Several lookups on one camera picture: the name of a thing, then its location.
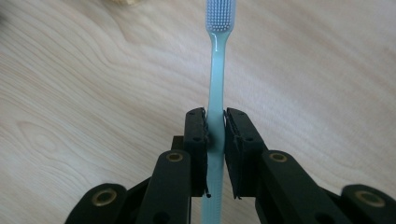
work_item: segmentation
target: table surface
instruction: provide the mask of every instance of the table surface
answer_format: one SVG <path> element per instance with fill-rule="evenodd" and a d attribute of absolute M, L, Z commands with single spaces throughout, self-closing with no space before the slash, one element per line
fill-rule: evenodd
<path fill-rule="evenodd" d="M 395 22 L 391 0 L 238 1 L 224 107 L 323 188 L 396 198 Z M 204 0 L 1 1 L 0 222 L 62 223 L 87 190 L 151 176 L 207 106 L 210 46 Z M 222 220 L 259 223 L 227 173 Z"/>

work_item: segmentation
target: black plastic part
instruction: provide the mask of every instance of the black plastic part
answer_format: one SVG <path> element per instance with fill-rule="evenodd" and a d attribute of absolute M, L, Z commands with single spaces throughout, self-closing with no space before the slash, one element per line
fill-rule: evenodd
<path fill-rule="evenodd" d="M 256 210 L 258 215 L 264 214 L 262 223 L 351 223 L 291 155 L 265 151 L 259 164 L 261 189 Z"/>
<path fill-rule="evenodd" d="M 120 223 L 120 220 L 126 218 L 123 214 L 126 199 L 127 191 L 121 185 L 103 184 L 97 186 L 82 197 L 65 223 Z"/>
<path fill-rule="evenodd" d="M 136 223 L 187 224 L 190 213 L 190 154 L 182 150 L 164 152 L 154 168 Z"/>
<path fill-rule="evenodd" d="M 191 196 L 205 193 L 207 174 L 207 124 L 205 110 L 196 108 L 186 114 L 183 149 L 191 155 Z"/>
<path fill-rule="evenodd" d="M 120 222 L 134 224 L 137 219 L 137 214 L 140 209 L 140 205 L 143 202 L 143 198 L 145 197 L 146 190 L 149 185 L 150 178 L 147 178 L 145 181 L 140 184 L 134 186 L 131 189 L 128 189 L 128 197 L 127 201 L 124 205 L 123 211 L 126 214 L 125 219 Z"/>
<path fill-rule="evenodd" d="M 183 150 L 184 148 L 184 137 L 183 136 L 174 136 L 172 140 L 171 150 Z"/>
<path fill-rule="evenodd" d="M 354 223 L 396 223 L 395 200 L 364 185 L 344 187 L 340 207 Z"/>
<path fill-rule="evenodd" d="M 246 113 L 227 108 L 225 161 L 233 185 L 233 197 L 255 197 L 258 161 L 268 150 Z"/>

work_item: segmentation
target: wood grain surface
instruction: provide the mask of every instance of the wood grain surface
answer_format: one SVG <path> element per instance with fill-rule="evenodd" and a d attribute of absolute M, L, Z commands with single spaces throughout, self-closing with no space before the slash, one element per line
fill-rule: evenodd
<path fill-rule="evenodd" d="M 209 70 L 204 0 L 1 0 L 0 223 L 64 223 L 87 190 L 149 177 Z M 238 1 L 225 70 L 224 107 L 269 148 L 396 198 L 395 1 Z M 259 223 L 224 182 L 223 223 Z"/>

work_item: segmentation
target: light wooden surface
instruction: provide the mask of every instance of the light wooden surface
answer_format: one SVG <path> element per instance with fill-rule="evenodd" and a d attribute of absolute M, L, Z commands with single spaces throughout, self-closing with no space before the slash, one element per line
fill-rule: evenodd
<path fill-rule="evenodd" d="M 92 187 L 146 179 L 209 69 L 204 0 L 0 1 L 0 223 L 63 223 Z M 323 188 L 396 198 L 395 1 L 238 1 L 227 106 Z M 224 181 L 223 223 L 258 223 Z"/>

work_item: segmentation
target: white bristles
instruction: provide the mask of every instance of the white bristles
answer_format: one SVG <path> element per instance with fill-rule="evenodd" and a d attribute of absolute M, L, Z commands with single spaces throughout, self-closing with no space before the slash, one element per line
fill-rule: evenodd
<path fill-rule="evenodd" d="M 233 29 L 235 0 L 207 0 L 206 30 L 225 32 Z"/>

